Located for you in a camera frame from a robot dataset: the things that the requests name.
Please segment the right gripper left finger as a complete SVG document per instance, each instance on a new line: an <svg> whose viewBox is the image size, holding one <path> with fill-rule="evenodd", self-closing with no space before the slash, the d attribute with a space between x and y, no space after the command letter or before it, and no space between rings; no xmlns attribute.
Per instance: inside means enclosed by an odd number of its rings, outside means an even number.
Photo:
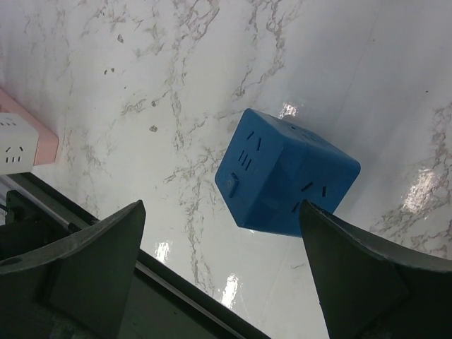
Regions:
<svg viewBox="0 0 452 339"><path fill-rule="evenodd" d="M63 239L1 262L1 319L38 302L116 338L143 236L136 201Z"/></svg>

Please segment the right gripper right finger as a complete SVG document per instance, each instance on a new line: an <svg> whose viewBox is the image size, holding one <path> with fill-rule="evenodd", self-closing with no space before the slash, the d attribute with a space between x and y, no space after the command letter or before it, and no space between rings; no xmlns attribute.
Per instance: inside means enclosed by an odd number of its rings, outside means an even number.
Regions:
<svg viewBox="0 0 452 339"><path fill-rule="evenodd" d="M450 338L451 261L303 201L299 223L330 338Z"/></svg>

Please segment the blue cube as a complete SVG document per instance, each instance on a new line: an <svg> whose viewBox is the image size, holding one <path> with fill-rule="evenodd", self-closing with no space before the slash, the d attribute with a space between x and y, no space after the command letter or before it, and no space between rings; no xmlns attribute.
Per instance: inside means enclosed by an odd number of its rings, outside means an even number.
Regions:
<svg viewBox="0 0 452 339"><path fill-rule="evenodd" d="M361 166L312 131L246 109L215 174L238 227L301 237L308 200L333 213Z"/></svg>

